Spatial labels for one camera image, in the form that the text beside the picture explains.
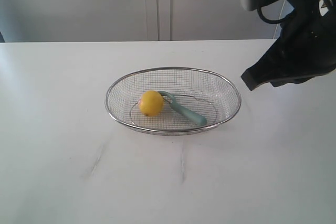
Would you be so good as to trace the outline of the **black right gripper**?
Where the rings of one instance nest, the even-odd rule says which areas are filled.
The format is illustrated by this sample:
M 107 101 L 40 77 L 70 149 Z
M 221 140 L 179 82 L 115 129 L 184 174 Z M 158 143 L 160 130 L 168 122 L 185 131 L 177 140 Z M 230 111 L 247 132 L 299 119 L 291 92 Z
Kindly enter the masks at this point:
M 301 84 L 335 70 L 335 0 L 287 0 L 293 11 L 279 39 L 241 75 L 250 91 Z

